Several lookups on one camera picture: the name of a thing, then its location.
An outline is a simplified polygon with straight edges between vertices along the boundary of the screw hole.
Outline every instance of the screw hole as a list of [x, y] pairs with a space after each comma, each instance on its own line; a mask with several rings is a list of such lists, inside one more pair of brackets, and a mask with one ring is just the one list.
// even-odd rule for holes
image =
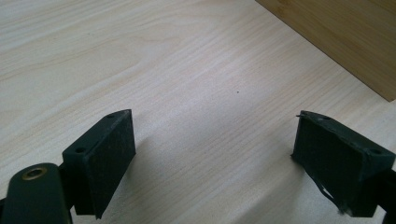
[[76, 148], [76, 152], [77, 153], [83, 153], [84, 151], [85, 151], [85, 147], [78, 147], [78, 148]]
[[40, 176], [44, 175], [47, 172], [47, 168], [45, 167], [36, 167], [22, 175], [23, 180], [33, 180], [37, 179]]

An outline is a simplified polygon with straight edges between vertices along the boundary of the light wood surface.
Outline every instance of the light wood surface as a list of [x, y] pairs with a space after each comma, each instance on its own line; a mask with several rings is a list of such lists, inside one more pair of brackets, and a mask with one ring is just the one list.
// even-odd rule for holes
[[290, 154], [300, 110], [396, 151], [396, 103], [254, 0], [2, 1], [0, 58], [0, 197], [131, 108], [137, 154], [103, 219], [75, 223], [383, 218], [339, 215]]
[[396, 99], [396, 1], [257, 0], [385, 99]]

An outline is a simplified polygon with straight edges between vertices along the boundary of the black plastic bracket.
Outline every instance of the black plastic bracket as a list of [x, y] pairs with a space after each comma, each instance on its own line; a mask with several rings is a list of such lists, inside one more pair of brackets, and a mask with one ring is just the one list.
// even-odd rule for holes
[[11, 178], [1, 223], [72, 223], [73, 205], [101, 218], [134, 155], [131, 110], [105, 116], [63, 152], [60, 167], [41, 163]]
[[395, 154], [329, 117], [302, 111], [292, 158], [341, 213], [396, 214]]

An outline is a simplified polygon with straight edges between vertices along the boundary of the wooden table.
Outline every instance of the wooden table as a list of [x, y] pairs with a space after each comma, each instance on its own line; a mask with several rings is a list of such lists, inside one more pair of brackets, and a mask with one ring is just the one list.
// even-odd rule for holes
[[290, 154], [300, 110], [395, 152], [396, 102], [254, 0], [0, 4], [1, 197], [131, 108], [137, 154], [103, 219], [75, 223], [381, 222], [337, 214]]

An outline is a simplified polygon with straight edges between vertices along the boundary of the black plastic part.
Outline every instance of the black plastic part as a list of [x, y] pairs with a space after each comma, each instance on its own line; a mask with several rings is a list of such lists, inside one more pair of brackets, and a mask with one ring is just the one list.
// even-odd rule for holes
[[5, 203], [6, 203], [6, 199], [0, 200], [0, 222], [1, 222], [2, 215], [3, 215], [3, 210], [4, 210], [4, 204]]
[[387, 213], [382, 221], [382, 224], [395, 224], [396, 223], [396, 216], [393, 214]]
[[73, 183], [73, 177], [66, 173], [64, 163], [59, 166], [59, 172], [61, 174], [62, 186], [64, 187], [64, 200], [66, 202], [66, 207], [70, 210], [75, 202], [74, 192], [76, 191], [76, 187]]
[[372, 217], [394, 153], [329, 117], [302, 111], [292, 158], [342, 213]]
[[379, 177], [378, 204], [396, 223], [396, 172], [388, 170]]
[[102, 217], [134, 154], [131, 110], [105, 116], [63, 152], [78, 215]]
[[11, 178], [1, 223], [72, 223], [57, 165], [37, 164]]

